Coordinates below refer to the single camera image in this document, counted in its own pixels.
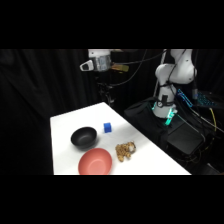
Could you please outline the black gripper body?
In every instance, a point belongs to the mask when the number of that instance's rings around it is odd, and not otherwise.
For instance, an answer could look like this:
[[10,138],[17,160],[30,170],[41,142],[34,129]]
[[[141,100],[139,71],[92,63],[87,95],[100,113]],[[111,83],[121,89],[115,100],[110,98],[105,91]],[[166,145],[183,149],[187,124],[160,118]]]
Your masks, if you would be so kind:
[[99,93],[101,95],[107,95],[110,94],[113,90],[112,84],[112,76],[111,72],[101,72],[97,75],[97,85],[99,87]]

